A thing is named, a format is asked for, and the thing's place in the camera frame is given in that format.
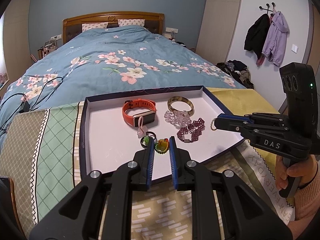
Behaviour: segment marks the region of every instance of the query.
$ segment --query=blue wall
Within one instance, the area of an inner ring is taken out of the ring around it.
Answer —
[[[52,36],[62,34],[65,18],[108,11],[145,11],[165,14],[165,27],[179,29],[176,40],[195,48],[206,0],[31,0],[29,12],[30,52]]]

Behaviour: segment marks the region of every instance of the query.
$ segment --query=hood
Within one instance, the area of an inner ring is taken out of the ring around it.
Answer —
[[[272,18],[272,22],[282,33],[287,33],[289,31],[287,21],[285,20],[284,15],[280,11],[276,12],[274,17]]]

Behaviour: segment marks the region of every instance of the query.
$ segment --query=purple jacket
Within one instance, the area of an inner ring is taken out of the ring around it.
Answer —
[[[272,18],[272,23],[264,43],[262,54],[279,66],[283,60],[287,45],[287,32],[289,27],[284,15],[278,11]]]

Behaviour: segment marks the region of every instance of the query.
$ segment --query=coat rack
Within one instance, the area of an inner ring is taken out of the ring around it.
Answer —
[[[260,10],[266,10],[267,14],[269,13],[269,11],[272,12],[272,10],[269,10],[270,4],[267,3],[266,6],[268,7],[268,9],[262,8],[262,6],[259,6],[259,8],[260,8]]]

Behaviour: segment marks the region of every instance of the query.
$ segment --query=pink sweater sleeve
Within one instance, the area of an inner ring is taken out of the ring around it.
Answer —
[[[320,172],[304,189],[298,190],[295,198],[295,221],[288,224],[293,239],[297,239],[307,228],[320,207]]]

